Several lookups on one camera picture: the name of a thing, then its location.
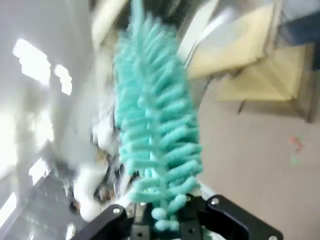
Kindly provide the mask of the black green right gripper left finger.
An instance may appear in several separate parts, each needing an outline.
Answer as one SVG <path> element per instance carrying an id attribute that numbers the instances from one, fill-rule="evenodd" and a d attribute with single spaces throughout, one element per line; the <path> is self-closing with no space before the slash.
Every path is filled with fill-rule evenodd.
<path id="1" fill-rule="evenodd" d="M 152 240 L 150 203 L 113 204 L 82 229 L 82 240 Z"/>

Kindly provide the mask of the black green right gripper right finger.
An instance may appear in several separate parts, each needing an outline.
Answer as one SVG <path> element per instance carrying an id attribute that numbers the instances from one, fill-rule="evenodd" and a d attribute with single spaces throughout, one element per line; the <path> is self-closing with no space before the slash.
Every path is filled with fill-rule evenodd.
<path id="1" fill-rule="evenodd" d="M 220 194 L 207 200 L 188 194 L 179 223 L 181 240 L 204 240 L 202 227 L 225 240 L 284 240 L 278 229 Z"/>

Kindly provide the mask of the teal chenille duster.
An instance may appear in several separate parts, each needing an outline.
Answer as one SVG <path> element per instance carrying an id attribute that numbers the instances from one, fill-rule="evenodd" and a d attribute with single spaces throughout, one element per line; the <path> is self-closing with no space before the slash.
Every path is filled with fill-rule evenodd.
<path id="1" fill-rule="evenodd" d="M 203 171 L 199 124 L 175 31 L 131 0 L 114 55 L 119 158 L 138 173 L 129 198 L 152 205 L 157 232 L 180 228 L 177 212 Z"/>

